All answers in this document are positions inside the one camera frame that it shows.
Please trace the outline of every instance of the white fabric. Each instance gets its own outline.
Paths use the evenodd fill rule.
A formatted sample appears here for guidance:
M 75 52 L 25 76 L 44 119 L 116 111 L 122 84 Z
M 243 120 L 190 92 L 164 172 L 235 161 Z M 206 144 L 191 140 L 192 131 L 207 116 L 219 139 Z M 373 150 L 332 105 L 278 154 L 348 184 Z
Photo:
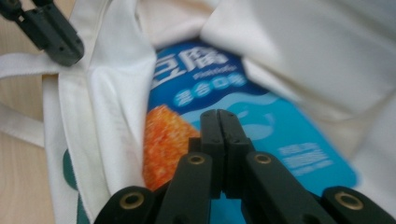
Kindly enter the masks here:
M 199 35 L 242 55 L 251 80 L 305 110 L 353 158 L 362 192 L 396 217 L 395 30 L 386 20 L 389 9 L 369 13 L 363 2 L 142 0 L 136 9 L 131 0 L 77 0 L 70 21 L 84 41 L 84 58 L 71 68 L 44 62 L 60 72 L 59 98 L 46 97 L 57 91 L 53 81 L 45 87 L 46 130 L 52 133 L 46 132 L 46 148 L 56 151 L 49 160 L 59 160 L 61 147 L 68 146 L 91 221 L 112 193 L 143 185 L 154 49 Z M 2 61 L 3 77 L 30 74 Z M 62 120 L 50 112 L 53 107 Z M 49 162 L 49 169 L 59 163 Z M 50 181 L 54 188 L 62 184 L 56 177 Z M 52 193 L 57 222 L 71 223 L 59 203 L 67 199 Z
M 57 77 L 43 80 L 44 124 L 46 132 L 47 164 L 49 167 L 49 187 L 57 223 L 76 223 L 78 192 L 64 180 L 63 159 L 67 150 L 59 104 Z

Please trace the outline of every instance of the blue package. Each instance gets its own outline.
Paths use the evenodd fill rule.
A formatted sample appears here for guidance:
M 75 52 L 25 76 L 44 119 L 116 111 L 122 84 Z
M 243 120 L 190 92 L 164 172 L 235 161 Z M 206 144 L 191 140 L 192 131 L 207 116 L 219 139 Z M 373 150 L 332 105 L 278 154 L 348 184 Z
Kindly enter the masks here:
M 309 191 L 353 187 L 353 169 L 292 103 L 250 82 L 239 57 L 201 41 L 158 53 L 148 111 L 167 105 L 200 130 L 209 109 L 235 113 L 256 150 L 278 157 Z M 212 201 L 211 223 L 245 223 L 239 200 Z

